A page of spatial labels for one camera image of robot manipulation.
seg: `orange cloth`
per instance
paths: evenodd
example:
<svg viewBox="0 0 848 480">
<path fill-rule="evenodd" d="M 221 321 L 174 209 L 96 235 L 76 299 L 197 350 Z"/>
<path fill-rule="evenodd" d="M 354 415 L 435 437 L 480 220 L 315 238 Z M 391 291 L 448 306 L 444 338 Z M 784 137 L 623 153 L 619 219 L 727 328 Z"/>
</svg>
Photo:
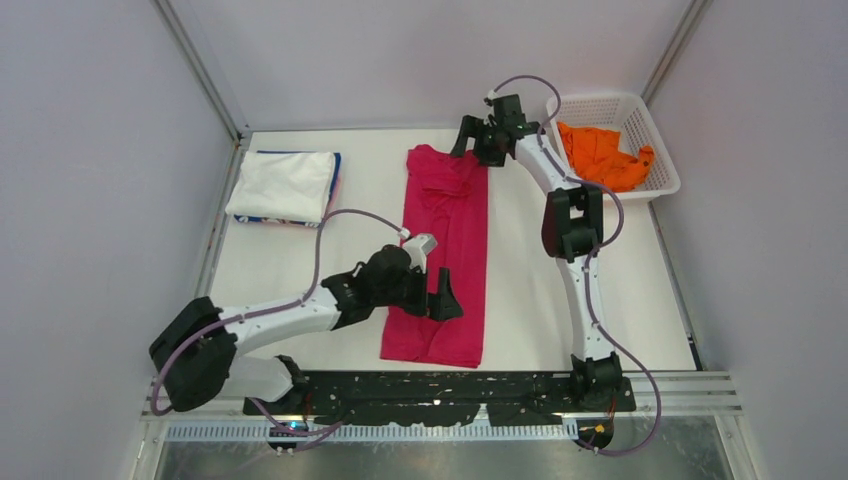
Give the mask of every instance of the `orange cloth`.
<svg viewBox="0 0 848 480">
<path fill-rule="evenodd" d="M 571 168 L 584 180 L 628 192 L 643 183 L 654 163 L 654 149 L 645 145 L 639 158 L 618 151 L 621 133 L 594 127 L 572 128 L 557 122 Z"/>
</svg>

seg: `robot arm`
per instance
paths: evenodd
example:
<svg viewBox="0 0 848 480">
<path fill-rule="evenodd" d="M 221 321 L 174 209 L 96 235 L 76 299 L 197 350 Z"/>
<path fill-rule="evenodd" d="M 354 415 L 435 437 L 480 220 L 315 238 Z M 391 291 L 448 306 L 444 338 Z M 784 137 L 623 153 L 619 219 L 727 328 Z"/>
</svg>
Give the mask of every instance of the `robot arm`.
<svg viewBox="0 0 848 480">
<path fill-rule="evenodd" d="M 588 255 L 603 240 L 603 199 L 600 189 L 575 183 L 568 162 L 556 156 L 550 141 L 537 135 L 538 122 L 528 122 L 518 95 L 487 99 L 492 113 L 486 120 L 466 115 L 451 155 L 464 155 L 469 138 L 481 165 L 502 167 L 506 155 L 520 163 L 547 196 L 542 220 L 542 244 L 562 275 L 574 332 L 572 387 L 578 399 L 607 396 L 623 376 L 615 348 L 598 329 L 604 325 L 598 287 L 598 259 Z M 589 268 L 588 288 L 584 268 Z M 592 311 L 589 310 L 589 292 Z"/>
<path fill-rule="evenodd" d="M 218 395 L 282 398 L 300 375 L 286 357 L 245 356 L 257 348 L 297 335 L 338 330 L 366 320 L 376 307 L 397 306 L 407 313 L 444 321 L 462 316 L 439 271 L 436 293 L 427 292 L 427 254 L 436 247 L 421 234 L 401 247 L 386 245 L 350 272 L 325 278 L 304 302 L 299 297 L 259 305 L 217 308 L 209 297 L 192 300 L 150 346 L 161 371 L 183 342 L 204 327 L 230 320 L 183 351 L 164 380 L 173 409 L 192 410 Z"/>
</svg>

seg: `white plastic basket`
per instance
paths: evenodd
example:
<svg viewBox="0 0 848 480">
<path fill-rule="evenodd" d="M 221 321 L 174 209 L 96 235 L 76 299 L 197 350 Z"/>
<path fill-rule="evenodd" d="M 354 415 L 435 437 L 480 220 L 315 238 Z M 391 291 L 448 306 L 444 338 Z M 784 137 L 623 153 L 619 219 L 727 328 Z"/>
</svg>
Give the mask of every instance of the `white plastic basket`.
<svg viewBox="0 0 848 480">
<path fill-rule="evenodd" d="M 547 108 L 548 115 L 554 113 L 556 97 L 548 100 Z M 680 189 L 680 177 L 671 163 L 668 150 L 648 113 L 648 107 L 638 96 L 630 93 L 563 96 L 562 106 L 549 125 L 549 132 L 554 137 L 560 156 L 565 159 L 565 148 L 556 122 L 564 122 L 572 127 L 591 126 L 621 132 L 619 150 L 631 155 L 638 155 L 639 149 L 645 145 L 654 148 L 654 163 L 645 183 L 630 192 L 619 193 L 618 197 L 622 201 L 649 202 Z"/>
</svg>

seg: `white wall panel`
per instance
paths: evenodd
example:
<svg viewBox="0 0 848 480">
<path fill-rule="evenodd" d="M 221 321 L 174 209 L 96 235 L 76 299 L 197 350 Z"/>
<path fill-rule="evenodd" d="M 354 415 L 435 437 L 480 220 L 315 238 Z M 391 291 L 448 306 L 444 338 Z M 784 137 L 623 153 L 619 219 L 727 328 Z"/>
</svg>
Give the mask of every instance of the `white wall panel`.
<svg viewBox="0 0 848 480">
<path fill-rule="evenodd" d="M 848 3 L 715 2 L 652 111 L 656 203 L 705 360 L 777 479 L 845 478 Z"/>
<path fill-rule="evenodd" d="M 137 0 L 5 3 L 0 132 L 0 477 L 114 480 L 230 138 Z"/>
<path fill-rule="evenodd" d="M 453 126 L 499 81 L 641 93 L 687 0 L 183 0 L 253 130 Z M 530 85 L 528 110 L 543 87 Z"/>
</svg>

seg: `purple cable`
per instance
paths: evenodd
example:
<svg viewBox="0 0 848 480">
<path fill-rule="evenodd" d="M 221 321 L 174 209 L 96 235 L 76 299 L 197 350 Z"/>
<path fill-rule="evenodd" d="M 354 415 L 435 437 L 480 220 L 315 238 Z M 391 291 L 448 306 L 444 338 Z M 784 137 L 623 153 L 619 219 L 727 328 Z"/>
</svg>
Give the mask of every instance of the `purple cable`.
<svg viewBox="0 0 848 480">
<path fill-rule="evenodd" d="M 589 288 L 589 283 L 590 283 L 589 262 L 591 261 L 592 258 L 594 258 L 598 255 L 598 252 L 601 250 L 602 247 L 606 247 L 607 245 L 614 242 L 615 239 L 617 239 L 618 236 L 621 234 L 621 230 L 624 228 L 624 206 L 621 204 L 621 200 L 618 198 L 618 195 L 616 195 L 615 192 L 613 192 L 606 185 L 596 183 L 596 182 L 590 182 L 588 180 L 583 180 L 581 178 L 566 176 L 565 170 L 563 170 L 563 168 L 559 164 L 560 162 L 558 162 L 553 157 L 551 152 L 548 151 L 548 149 L 542 143 L 542 128 L 543 128 L 543 125 L 549 123 L 554 118 L 556 118 L 556 115 L 559 112 L 560 107 L 562 107 L 562 98 L 560 98 L 559 91 L 557 91 L 556 87 L 554 87 L 551 82 L 545 80 L 542 77 L 538 77 L 536 75 L 516 75 L 514 77 L 510 77 L 510 78 L 504 80 L 503 82 L 501 82 L 500 85 L 495 87 L 494 91 L 497 92 L 498 90 L 503 88 L 505 85 L 512 83 L 515 80 L 520 80 L 520 79 L 530 79 L 530 80 L 539 81 L 539 82 L 547 85 L 548 88 L 550 88 L 551 91 L 554 92 L 554 96 L 556 97 L 557 106 L 554 109 L 554 113 L 549 115 L 548 118 L 546 118 L 544 122 L 539 124 L 539 129 L 536 130 L 536 139 L 539 143 L 539 147 L 542 149 L 542 152 L 545 154 L 545 157 L 547 157 L 548 162 L 551 164 L 551 166 L 554 167 L 554 169 L 563 178 L 565 178 L 569 182 L 579 183 L 579 184 L 584 185 L 584 186 L 596 187 L 596 188 L 599 188 L 602 191 L 604 191 L 604 193 L 606 193 L 607 195 L 610 196 L 610 198 L 612 198 L 613 203 L 615 203 L 615 208 L 616 208 L 616 210 L 618 210 L 618 225 L 615 227 L 615 231 L 612 233 L 612 235 L 609 236 L 609 238 L 602 241 L 600 244 L 596 245 L 595 248 L 593 248 L 589 252 L 589 254 L 586 255 L 586 262 L 583 264 L 583 276 L 584 276 L 583 284 L 586 286 L 586 305 L 587 305 L 588 310 L 589 310 L 589 316 L 592 318 L 592 325 L 597 327 L 598 331 L 601 332 L 601 335 L 603 335 L 604 338 L 606 338 L 608 342 L 610 342 L 616 349 L 620 350 L 621 353 L 623 353 L 627 358 L 632 360 L 633 363 L 635 363 L 636 366 L 638 366 L 639 369 L 642 370 L 642 372 L 648 378 L 648 381 L 651 383 L 651 387 L 654 389 L 654 396 L 657 399 L 657 415 L 656 415 L 656 420 L 654 421 L 654 426 L 651 428 L 651 431 L 648 433 L 648 436 L 645 437 L 645 439 L 642 440 L 642 442 L 640 444 L 636 445 L 635 447 L 627 448 L 627 449 L 624 449 L 624 450 L 601 450 L 601 449 L 598 449 L 597 453 L 600 453 L 601 455 L 607 455 L 607 456 L 610 456 L 610 457 L 621 457 L 621 456 L 628 455 L 628 454 L 631 454 L 631 453 L 636 453 L 639 450 L 648 446 L 648 444 L 651 443 L 651 441 L 656 436 L 657 431 L 659 430 L 660 419 L 662 418 L 662 399 L 660 398 L 661 397 L 660 396 L 660 388 L 657 385 L 656 379 L 651 374 L 651 371 L 648 370 L 648 368 L 645 367 L 645 365 L 642 362 L 640 362 L 639 359 L 636 358 L 635 355 L 630 353 L 630 351 L 628 351 L 620 343 L 615 341 L 615 339 L 612 338 L 612 335 L 610 335 L 609 332 L 607 332 L 607 330 L 603 327 L 603 325 L 600 324 L 600 320 L 598 320 L 598 316 L 595 313 L 595 308 L 592 306 L 592 295 L 591 295 L 591 290 Z M 588 443 L 584 442 L 583 440 L 579 440 L 579 439 L 578 439 L 578 443 L 584 448 L 594 450 L 595 447 L 593 447 L 591 445 L 593 439 L 594 439 L 594 435 L 592 436 L 592 439 L 590 439 Z"/>
<path fill-rule="evenodd" d="M 383 217 L 381 217 L 381 216 L 379 216 L 375 213 L 366 212 L 365 210 L 359 210 L 359 209 L 355 209 L 355 208 L 341 208 L 341 209 L 334 210 L 332 212 L 327 213 L 324 216 L 324 220 L 318 226 L 318 232 L 315 236 L 315 266 L 314 266 L 314 270 L 313 270 L 313 273 L 312 273 L 312 283 L 309 285 L 309 288 L 306 290 L 306 293 L 304 293 L 301 298 L 294 300 L 292 302 L 283 304 L 283 305 L 278 305 L 276 307 L 269 307 L 269 308 L 266 308 L 264 310 L 258 310 L 258 311 L 251 312 L 251 313 L 248 313 L 248 314 L 245 314 L 245 315 L 235 315 L 233 317 L 225 318 L 223 320 L 219 320 L 217 322 L 210 323 L 209 325 L 201 328 L 200 330 L 196 331 L 194 334 L 192 334 L 188 338 L 186 338 L 176 349 L 174 349 L 173 353 L 171 353 L 171 356 L 169 356 L 168 360 L 165 361 L 165 364 L 162 365 L 162 369 L 159 370 L 159 375 L 156 377 L 156 381 L 153 383 L 153 391 L 150 394 L 150 411 L 151 411 L 151 413 L 153 413 L 153 415 L 155 415 L 157 417 L 161 417 L 162 415 L 165 415 L 165 414 L 169 413 L 171 410 L 173 410 L 173 407 L 171 407 L 170 405 L 165 407 L 165 408 L 162 408 L 162 409 L 159 408 L 159 406 L 157 405 L 158 400 L 159 400 L 159 393 L 162 390 L 162 386 L 165 383 L 165 378 L 168 376 L 168 372 L 170 372 L 171 368 L 174 366 L 174 363 L 177 361 L 177 359 L 180 357 L 180 355 L 182 355 L 192 344 L 194 344 L 194 342 L 198 341 L 201 337 L 203 337 L 207 333 L 209 333 L 209 332 L 211 332 L 211 331 L 213 331 L 217 328 L 223 328 L 223 327 L 225 327 L 225 326 L 227 326 L 231 323 L 234 323 L 234 322 L 237 322 L 237 321 L 240 321 L 240 320 L 246 320 L 246 319 L 250 319 L 250 318 L 259 317 L 259 316 L 262 316 L 262 315 L 268 315 L 268 314 L 271 314 L 271 313 L 282 312 L 284 310 L 288 310 L 288 309 L 297 307 L 298 305 L 305 302 L 310 296 L 312 296 L 312 294 L 315 292 L 315 289 L 318 287 L 318 275 L 319 275 L 319 269 L 320 269 L 320 266 L 321 266 L 321 235 L 324 232 L 324 227 L 327 225 L 327 221 L 330 220 L 331 218 L 335 217 L 336 215 L 341 215 L 343 213 L 351 213 L 351 214 L 362 215 L 362 216 L 365 216 L 365 217 L 373 218 L 374 220 L 382 222 L 383 224 L 394 229 L 396 232 L 400 232 L 402 230 L 399 226 L 395 225 L 391 221 L 386 220 L 385 218 L 383 218 Z M 265 415 L 266 418 L 271 420 L 271 422 L 276 425 L 275 428 L 277 428 L 277 431 L 289 433 L 289 434 L 292 434 L 294 436 L 312 436 L 312 435 L 321 434 L 323 432 L 327 432 L 324 435 L 322 435 L 320 438 L 318 438 L 315 442 L 310 442 L 310 443 L 307 443 L 306 445 L 304 445 L 303 447 L 298 447 L 298 449 L 296 449 L 295 451 L 304 451 L 304 450 L 309 450 L 311 448 L 314 448 L 315 445 L 317 445 L 316 442 L 327 438 L 330 434 L 332 434 L 334 431 L 336 431 L 341 426 L 341 422 L 339 422 L 339 423 L 334 424 L 330 427 L 327 427 L 327 428 L 324 428 L 324 429 L 321 429 L 321 430 L 316 430 L 316 431 L 313 431 L 313 432 L 301 432 L 301 431 L 298 431 L 298 430 L 293 430 L 293 429 L 290 429 L 290 428 L 288 428 L 284 425 L 281 425 L 279 422 L 277 422 L 273 418 L 273 416 L 270 413 L 268 413 L 268 411 L 265 409 L 265 407 L 262 406 L 260 403 L 258 403 L 255 399 L 251 399 L 251 400 L 253 401 L 254 405 L 257 406 L 259 411 L 262 412 L 262 414 Z"/>
</svg>

